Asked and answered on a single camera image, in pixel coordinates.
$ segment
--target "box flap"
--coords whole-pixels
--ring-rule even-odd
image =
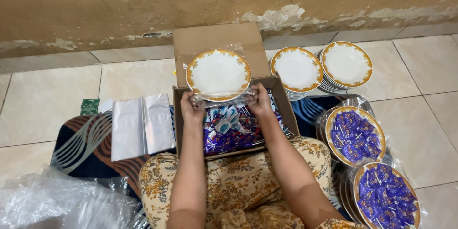
[[[223,48],[243,56],[252,78],[269,76],[266,51],[256,23],[226,24],[175,29],[173,32],[178,87],[186,87],[186,67],[198,54]]]

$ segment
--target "label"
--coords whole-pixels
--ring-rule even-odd
[[[83,99],[81,103],[81,113],[80,115],[93,115],[97,114],[97,109],[99,107],[100,99]]]

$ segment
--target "tiled floor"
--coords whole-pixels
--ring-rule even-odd
[[[423,228],[454,228],[458,212],[458,35],[358,43],[374,63],[364,95],[425,210]],[[322,46],[306,47],[316,53]],[[267,50],[270,59],[277,50]],[[0,185],[49,162],[60,126],[82,99],[169,93],[173,49],[102,50],[117,63],[0,74]],[[154,60],[154,55],[169,59]],[[148,61],[135,61],[141,56]],[[325,95],[315,90],[311,95]]]

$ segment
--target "wall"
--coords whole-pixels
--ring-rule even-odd
[[[231,22],[257,21],[267,38],[458,21],[458,0],[2,0],[0,10],[0,58],[170,45],[174,28]]]

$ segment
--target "hand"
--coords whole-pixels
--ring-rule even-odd
[[[194,91],[186,91],[183,93],[183,97],[181,98],[180,104],[183,120],[185,121],[185,124],[198,124],[199,126],[202,126],[203,118],[205,117],[205,109],[194,110],[191,103],[189,103],[189,97],[192,95],[194,95]]]
[[[258,90],[258,98],[248,102],[248,107],[250,110],[256,115],[258,119],[274,115],[266,88],[261,83],[251,87],[255,90]]]

